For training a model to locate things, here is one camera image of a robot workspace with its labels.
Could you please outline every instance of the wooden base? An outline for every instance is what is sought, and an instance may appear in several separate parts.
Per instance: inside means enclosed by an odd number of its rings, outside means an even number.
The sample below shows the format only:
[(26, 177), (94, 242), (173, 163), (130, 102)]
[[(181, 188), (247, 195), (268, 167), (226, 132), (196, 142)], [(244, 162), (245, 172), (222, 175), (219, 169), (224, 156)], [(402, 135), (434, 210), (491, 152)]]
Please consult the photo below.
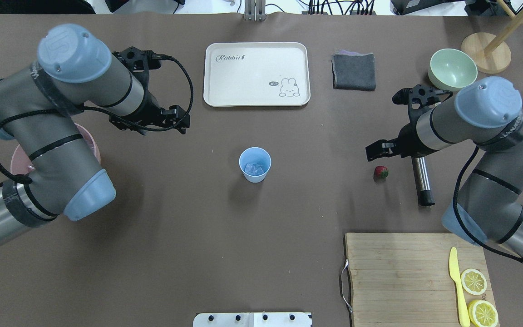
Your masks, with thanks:
[(505, 42), (502, 42), (491, 54), (485, 55), (485, 47), (495, 38), (495, 35), (480, 32), (466, 37), (461, 43), (461, 50), (474, 60), (480, 72), (497, 74), (510, 66), (512, 53)]

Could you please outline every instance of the cutting board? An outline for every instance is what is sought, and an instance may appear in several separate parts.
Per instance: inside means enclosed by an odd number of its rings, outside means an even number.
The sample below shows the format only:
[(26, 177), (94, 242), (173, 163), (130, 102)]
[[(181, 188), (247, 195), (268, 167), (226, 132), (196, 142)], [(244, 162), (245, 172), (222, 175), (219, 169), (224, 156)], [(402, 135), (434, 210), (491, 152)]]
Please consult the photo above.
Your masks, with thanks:
[(474, 268), (488, 281), (481, 296), (464, 291), (465, 302), (496, 305), (483, 248), (454, 234), (347, 233), (345, 243), (354, 327), (459, 327), (449, 278), (452, 247), (460, 272)]

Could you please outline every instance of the yellow knife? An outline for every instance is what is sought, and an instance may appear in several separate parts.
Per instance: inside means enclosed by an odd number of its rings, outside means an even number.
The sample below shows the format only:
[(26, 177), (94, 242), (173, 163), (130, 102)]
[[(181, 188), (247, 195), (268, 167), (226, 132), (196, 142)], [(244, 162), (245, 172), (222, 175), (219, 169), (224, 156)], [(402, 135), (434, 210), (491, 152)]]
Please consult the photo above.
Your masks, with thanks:
[(457, 262), (457, 249), (452, 247), (449, 253), (449, 276), (455, 282), (457, 290), (457, 311), (459, 313), (459, 325), (469, 327), (469, 313), (463, 296), (463, 287), (461, 287), (461, 276), (459, 275), (459, 262)]

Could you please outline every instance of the folded cloth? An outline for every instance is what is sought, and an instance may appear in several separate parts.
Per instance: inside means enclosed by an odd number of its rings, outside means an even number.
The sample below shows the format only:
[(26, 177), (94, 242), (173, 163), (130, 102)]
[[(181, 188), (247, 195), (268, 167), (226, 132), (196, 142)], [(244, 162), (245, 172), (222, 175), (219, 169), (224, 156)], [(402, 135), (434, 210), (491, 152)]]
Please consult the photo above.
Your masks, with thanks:
[(335, 89), (374, 91), (374, 54), (359, 54), (340, 50), (332, 55)]

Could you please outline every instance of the tray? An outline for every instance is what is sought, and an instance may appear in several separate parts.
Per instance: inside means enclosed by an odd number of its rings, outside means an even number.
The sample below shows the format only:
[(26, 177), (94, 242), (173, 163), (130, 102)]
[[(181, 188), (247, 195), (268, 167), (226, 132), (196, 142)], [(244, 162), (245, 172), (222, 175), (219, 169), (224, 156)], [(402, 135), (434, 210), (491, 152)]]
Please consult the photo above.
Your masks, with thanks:
[(210, 106), (301, 106), (310, 100), (300, 43), (214, 43), (205, 51), (203, 99)]

